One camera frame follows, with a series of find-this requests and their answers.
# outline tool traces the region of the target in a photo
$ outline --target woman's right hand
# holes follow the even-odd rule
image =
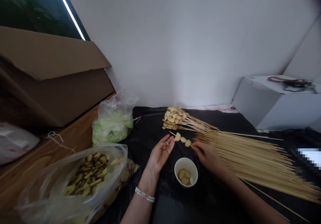
[[[226,175],[226,173],[230,172],[230,170],[222,162],[220,156],[218,155],[213,145],[204,144],[199,141],[196,141],[192,144],[191,147],[200,159],[200,162],[218,178],[222,178]]]

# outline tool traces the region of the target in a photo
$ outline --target paper cup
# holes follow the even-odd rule
[[[191,185],[184,185],[180,181],[180,178],[178,177],[178,173],[180,172],[181,169],[186,169],[191,173],[191,178],[190,178]],[[197,182],[198,171],[197,171],[196,165],[193,163],[193,161],[191,161],[188,158],[179,159],[174,166],[174,172],[175,172],[176,179],[184,188],[190,188],[193,185],[195,185],[195,183]]]

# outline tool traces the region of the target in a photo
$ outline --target cardboard box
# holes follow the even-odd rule
[[[114,92],[93,42],[0,27],[0,121],[62,127]]]
[[[312,90],[290,92],[268,77],[245,77],[232,105],[257,129],[305,128],[321,116],[321,85]],[[280,78],[294,79],[280,75]]]

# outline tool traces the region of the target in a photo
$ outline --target white plastic bag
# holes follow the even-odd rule
[[[122,162],[108,167],[109,179],[92,196],[64,196],[63,191],[77,172],[82,159],[93,153],[109,155],[109,162],[123,157]],[[93,147],[46,167],[21,192],[17,210],[26,223],[88,224],[95,214],[102,214],[104,202],[117,188],[127,162],[127,146],[107,144]]]
[[[0,165],[26,154],[40,139],[17,126],[0,122]]]
[[[98,119],[93,124],[93,146],[108,142],[119,143],[134,127],[133,108],[138,97],[127,90],[119,91],[98,108]]]

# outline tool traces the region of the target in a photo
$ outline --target bracelet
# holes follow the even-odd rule
[[[146,196],[146,193],[142,192],[140,189],[138,189],[138,187],[136,187],[135,193],[138,194],[139,196],[143,197],[143,198],[146,198],[146,200],[148,200],[149,202],[154,203],[154,201],[155,201],[155,197]]]

